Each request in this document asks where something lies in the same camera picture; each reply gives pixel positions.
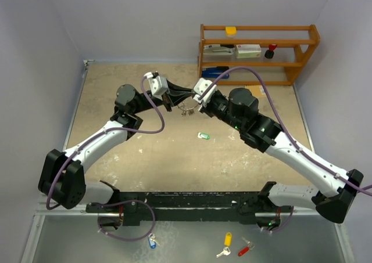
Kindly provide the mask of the metal keyring with keys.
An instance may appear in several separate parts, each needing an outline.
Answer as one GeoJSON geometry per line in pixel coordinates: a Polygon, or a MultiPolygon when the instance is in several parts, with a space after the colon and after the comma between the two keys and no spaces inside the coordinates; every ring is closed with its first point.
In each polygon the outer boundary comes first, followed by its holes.
{"type": "Polygon", "coordinates": [[[182,117],[194,115],[197,107],[198,105],[187,107],[184,102],[181,102],[179,105],[177,105],[177,108],[181,110],[182,117]]]}

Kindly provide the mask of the green tag key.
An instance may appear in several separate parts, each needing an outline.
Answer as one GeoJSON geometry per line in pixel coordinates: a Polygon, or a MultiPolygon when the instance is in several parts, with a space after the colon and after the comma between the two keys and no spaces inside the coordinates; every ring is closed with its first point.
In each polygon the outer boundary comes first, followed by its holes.
{"type": "Polygon", "coordinates": [[[210,135],[208,135],[206,133],[203,133],[203,132],[199,132],[198,133],[198,138],[199,139],[204,139],[204,140],[209,140],[210,139],[210,135]]]}

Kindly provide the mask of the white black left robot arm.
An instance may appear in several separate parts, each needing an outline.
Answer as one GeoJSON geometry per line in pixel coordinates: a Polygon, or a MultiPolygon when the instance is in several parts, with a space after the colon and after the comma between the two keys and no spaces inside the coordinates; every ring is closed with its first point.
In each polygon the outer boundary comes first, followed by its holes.
{"type": "Polygon", "coordinates": [[[81,143],[58,151],[51,150],[44,162],[38,190],[46,195],[46,209],[59,206],[71,209],[80,203],[99,203],[107,212],[115,211],[120,204],[113,187],[99,182],[87,186],[85,174],[89,168],[112,148],[128,141],[135,134],[147,134],[140,128],[143,120],[138,113],[153,109],[160,118],[158,134],[165,128],[165,120],[159,107],[171,111],[182,101],[191,97],[192,89],[168,82],[164,93],[156,97],[151,91],[138,92],[134,86],[124,84],[116,92],[114,113],[96,133],[81,143]]]}

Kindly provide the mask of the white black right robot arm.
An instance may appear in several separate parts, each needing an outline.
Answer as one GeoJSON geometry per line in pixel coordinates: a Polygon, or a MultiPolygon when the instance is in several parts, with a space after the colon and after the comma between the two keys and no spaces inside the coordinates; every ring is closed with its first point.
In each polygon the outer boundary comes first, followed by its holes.
{"type": "Polygon", "coordinates": [[[325,219],[341,224],[356,197],[363,174],[331,165],[287,135],[279,123],[259,113],[258,99],[248,89],[233,89],[225,97],[214,85],[200,90],[200,111],[235,128],[241,140],[300,173],[312,184],[290,186],[269,182],[260,192],[259,207],[294,206],[316,210],[325,219]]]}

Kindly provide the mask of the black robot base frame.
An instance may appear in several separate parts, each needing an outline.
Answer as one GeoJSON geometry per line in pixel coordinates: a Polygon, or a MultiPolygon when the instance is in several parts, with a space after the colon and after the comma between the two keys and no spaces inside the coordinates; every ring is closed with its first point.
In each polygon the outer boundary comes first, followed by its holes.
{"type": "Polygon", "coordinates": [[[238,222],[240,224],[268,224],[257,214],[290,212],[290,206],[276,206],[268,199],[268,182],[260,192],[121,192],[114,190],[108,204],[91,203],[88,213],[121,213],[124,226],[138,226],[142,221],[177,222],[238,222]]]}

